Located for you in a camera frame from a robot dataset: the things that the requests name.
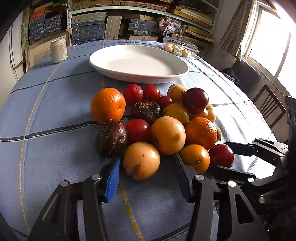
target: bolt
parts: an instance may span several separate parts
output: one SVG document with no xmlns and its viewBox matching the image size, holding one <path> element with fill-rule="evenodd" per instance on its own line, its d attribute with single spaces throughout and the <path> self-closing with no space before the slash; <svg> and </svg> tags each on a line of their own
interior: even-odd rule
<svg viewBox="0 0 296 241">
<path fill-rule="evenodd" d="M 252 177 L 249 177 L 249 178 L 248 178 L 248 182 L 253 183 L 254 181 L 255 181 L 254 178 L 252 178 Z"/>
<path fill-rule="evenodd" d="M 91 177 L 93 180 L 99 180 L 101 178 L 100 174 L 93 174 Z"/>
<path fill-rule="evenodd" d="M 285 147 L 285 146 L 281 146 L 281 149 L 284 150 L 284 151 L 287 151 L 288 150 L 288 148 Z"/>
<path fill-rule="evenodd" d="M 62 187 L 66 187 L 66 186 L 68 186 L 68 181 L 61 181 L 61 183 L 60 183 L 60 185 L 62 186 Z"/>
<path fill-rule="evenodd" d="M 231 187 L 235 187 L 236 186 L 236 183 L 234 181 L 229 181 L 228 182 L 228 185 L 231 186 Z"/>
<path fill-rule="evenodd" d="M 265 203 L 265 198 L 264 197 L 259 197 L 259 203 Z"/>
<path fill-rule="evenodd" d="M 199 181 L 205 179 L 205 177 L 203 175 L 196 175 L 195 178 L 196 178 L 196 180 L 199 180 Z"/>
</svg>

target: passion fruit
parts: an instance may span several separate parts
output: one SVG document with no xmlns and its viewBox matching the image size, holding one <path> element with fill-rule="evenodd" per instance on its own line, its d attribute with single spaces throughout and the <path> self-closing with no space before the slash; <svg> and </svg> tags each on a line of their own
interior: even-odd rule
<svg viewBox="0 0 296 241">
<path fill-rule="evenodd" d="M 105 123 L 96 136 L 97 151 L 105 158 L 120 155 L 126 143 L 126 128 L 121 121 Z"/>
<path fill-rule="evenodd" d="M 151 100 L 141 100 L 131 108 L 131 114 L 135 119 L 143 119 L 150 125 L 160 116 L 160 106 Z"/>
</svg>

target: table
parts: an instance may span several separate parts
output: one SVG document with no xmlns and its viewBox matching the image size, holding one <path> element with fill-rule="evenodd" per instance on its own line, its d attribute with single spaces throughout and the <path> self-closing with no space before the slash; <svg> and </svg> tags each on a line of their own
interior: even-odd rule
<svg viewBox="0 0 296 241">
<path fill-rule="evenodd" d="M 137 44 L 161 48 L 152 41 L 101 40 L 68 47 L 68 58 L 57 64 L 42 57 L 15 85 L 0 112 L 0 211 L 25 240 L 51 193 L 62 180 L 80 182 L 103 166 L 96 152 L 100 125 L 90 112 L 92 97 L 102 88 L 121 92 L 128 82 L 95 71 L 89 56 L 112 45 Z M 175 81 L 204 89 L 217 113 L 222 141 L 247 143 L 255 137 L 276 140 L 250 99 L 204 60 L 183 58 L 189 73 Z M 158 84 L 166 94 L 172 83 Z M 157 173 L 136 182 L 121 174 L 120 187 L 103 204 L 110 240 L 185 240 L 193 204 L 182 198 L 172 157 L 163 156 Z M 252 157 L 236 156 L 234 169 L 273 174 L 274 166 Z M 126 205 L 132 210 L 129 218 Z M 214 210 L 212 240 L 217 235 Z M 82 203 L 78 203 L 79 233 L 85 240 Z"/>
</svg>

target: plastic container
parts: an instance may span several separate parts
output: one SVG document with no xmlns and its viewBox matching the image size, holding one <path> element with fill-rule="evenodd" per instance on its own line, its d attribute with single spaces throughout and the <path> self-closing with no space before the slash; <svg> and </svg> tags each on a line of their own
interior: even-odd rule
<svg viewBox="0 0 296 241">
<path fill-rule="evenodd" d="M 175 39 L 173 37 L 165 36 L 163 38 L 163 48 L 165 51 L 170 52 L 176 56 L 182 56 L 186 58 L 195 58 L 199 53 L 199 49 L 193 43 Z"/>
</svg>

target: blue gripper pad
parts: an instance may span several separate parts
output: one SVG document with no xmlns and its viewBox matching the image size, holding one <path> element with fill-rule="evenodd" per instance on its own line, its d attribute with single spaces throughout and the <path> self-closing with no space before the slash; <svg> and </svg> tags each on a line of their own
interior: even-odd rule
<svg viewBox="0 0 296 241">
<path fill-rule="evenodd" d="M 111 198 L 114 197 L 118 183 L 119 183 L 119 169 L 120 169 L 120 162 L 122 157 L 118 157 L 115 165 L 109 175 L 107 185 L 106 185 L 106 193 L 105 193 L 105 199 L 106 202 L 109 202 Z"/>
</svg>

